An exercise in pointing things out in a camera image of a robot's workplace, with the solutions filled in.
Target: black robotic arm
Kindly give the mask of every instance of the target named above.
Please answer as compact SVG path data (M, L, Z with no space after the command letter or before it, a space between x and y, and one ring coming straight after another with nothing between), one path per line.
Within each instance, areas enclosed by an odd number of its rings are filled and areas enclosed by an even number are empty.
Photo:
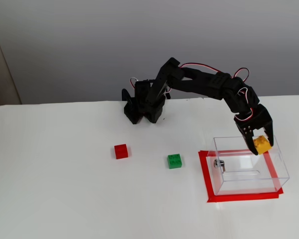
M248 148L258 152L253 142L253 130L264 128L271 146L274 144L273 121L267 109L259 104L253 88L246 85L239 77L228 73L210 74L196 69L179 67L179 62L170 58L160 69L155 80L136 81L135 97L126 89L122 90L122 100L128 103L124 107L125 115L133 124L142 116L156 123L162 113L167 86L172 89L193 92L213 99L224 99L231 112L238 113L234 121L241 132Z

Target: red lego brick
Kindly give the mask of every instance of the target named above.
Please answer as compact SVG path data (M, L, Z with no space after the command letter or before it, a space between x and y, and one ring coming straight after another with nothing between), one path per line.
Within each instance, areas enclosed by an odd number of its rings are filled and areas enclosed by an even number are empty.
M129 156L126 144L114 146L116 159L127 158Z

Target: transparent acrylic box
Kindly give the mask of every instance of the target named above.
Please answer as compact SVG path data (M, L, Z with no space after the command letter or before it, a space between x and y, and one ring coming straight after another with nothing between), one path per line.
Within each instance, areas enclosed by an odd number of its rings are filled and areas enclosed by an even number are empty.
M206 159L215 195L277 192L289 180L276 138L261 155L243 137L214 138L210 149Z

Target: green block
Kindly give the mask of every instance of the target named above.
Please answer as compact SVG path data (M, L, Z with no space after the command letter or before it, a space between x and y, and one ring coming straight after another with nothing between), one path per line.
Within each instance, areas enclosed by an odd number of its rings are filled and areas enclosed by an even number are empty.
M172 154L167 157L169 169L181 168L181 159L179 154Z

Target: yellow lego brick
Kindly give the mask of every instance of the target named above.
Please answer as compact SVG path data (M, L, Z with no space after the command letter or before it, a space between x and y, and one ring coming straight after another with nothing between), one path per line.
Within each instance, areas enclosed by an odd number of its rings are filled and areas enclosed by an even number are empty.
M263 154L264 152L267 152L269 149L271 149L269 141L263 135L254 139L254 145L259 154Z

